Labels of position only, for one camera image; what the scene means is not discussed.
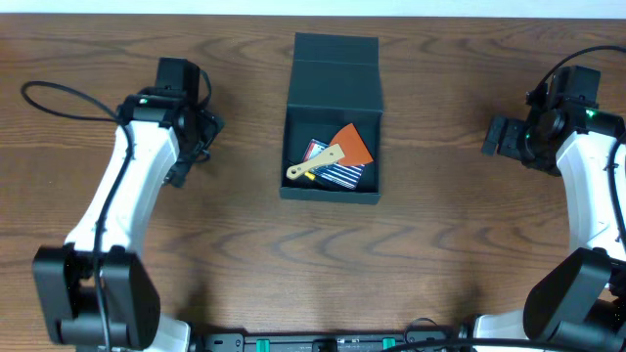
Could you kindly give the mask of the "small yellow black screwdriver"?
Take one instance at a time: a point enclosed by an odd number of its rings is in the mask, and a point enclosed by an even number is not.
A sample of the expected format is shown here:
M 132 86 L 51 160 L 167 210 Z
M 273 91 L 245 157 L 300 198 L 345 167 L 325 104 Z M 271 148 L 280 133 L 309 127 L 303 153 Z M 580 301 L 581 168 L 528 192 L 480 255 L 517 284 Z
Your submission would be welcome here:
M 328 180 L 321 178 L 310 172 L 305 172 L 303 176 L 306 177 L 310 182 L 315 184 L 317 187 L 325 189 L 325 190 L 330 190 L 335 186 L 334 183 L 331 183 Z

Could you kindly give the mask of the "orange scraper wooden handle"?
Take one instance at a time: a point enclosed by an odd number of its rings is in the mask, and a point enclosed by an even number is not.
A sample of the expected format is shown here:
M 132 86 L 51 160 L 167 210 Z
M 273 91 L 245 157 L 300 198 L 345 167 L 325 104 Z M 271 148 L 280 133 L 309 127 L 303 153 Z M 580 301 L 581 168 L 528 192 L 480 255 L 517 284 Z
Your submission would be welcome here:
M 373 162 L 365 142 L 358 133 L 355 125 L 350 123 L 339 130 L 330 145 L 319 154 L 299 164 L 290 166 L 286 176 L 295 180 L 306 172 L 338 163 L 342 166 L 359 166 Z

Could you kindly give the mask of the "blue precision screwdriver set case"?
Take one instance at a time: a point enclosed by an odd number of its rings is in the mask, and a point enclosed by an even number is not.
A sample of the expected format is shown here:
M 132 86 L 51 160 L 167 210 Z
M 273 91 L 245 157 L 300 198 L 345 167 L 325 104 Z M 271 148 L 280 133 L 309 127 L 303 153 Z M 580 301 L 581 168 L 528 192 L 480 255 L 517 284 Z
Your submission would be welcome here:
M 307 150 L 304 153 L 303 160 L 307 161 L 310 158 L 317 156 L 327 146 L 327 144 L 321 141 L 311 139 L 308 144 Z M 345 188 L 353 191 L 356 189 L 364 172 L 364 169 L 364 164 L 358 166 L 342 166 L 339 164 L 332 164 L 315 168 L 307 172 L 313 173 L 321 178 L 328 180 L 331 183 L 334 183 L 335 186 L 333 187 L 333 189 Z

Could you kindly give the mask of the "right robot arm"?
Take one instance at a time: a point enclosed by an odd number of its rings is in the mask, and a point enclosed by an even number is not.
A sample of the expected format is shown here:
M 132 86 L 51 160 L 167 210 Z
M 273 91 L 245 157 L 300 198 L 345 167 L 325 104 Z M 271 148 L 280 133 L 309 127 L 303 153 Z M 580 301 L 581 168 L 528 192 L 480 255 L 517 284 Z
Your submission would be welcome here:
M 562 178 L 570 253 L 522 309 L 476 318 L 469 337 L 517 351 L 625 348 L 625 123 L 590 108 L 493 118 L 482 150 Z

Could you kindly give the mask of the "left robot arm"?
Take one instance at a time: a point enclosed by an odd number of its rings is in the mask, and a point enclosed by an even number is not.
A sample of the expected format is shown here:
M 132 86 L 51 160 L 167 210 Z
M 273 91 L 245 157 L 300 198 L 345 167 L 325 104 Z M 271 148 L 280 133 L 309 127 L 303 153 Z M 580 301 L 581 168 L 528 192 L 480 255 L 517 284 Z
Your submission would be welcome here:
M 85 214 L 61 246 L 42 246 L 33 276 L 50 339 L 79 351 L 187 351 L 191 326 L 162 313 L 142 263 L 160 189 L 180 187 L 224 127 L 183 96 L 131 95 Z

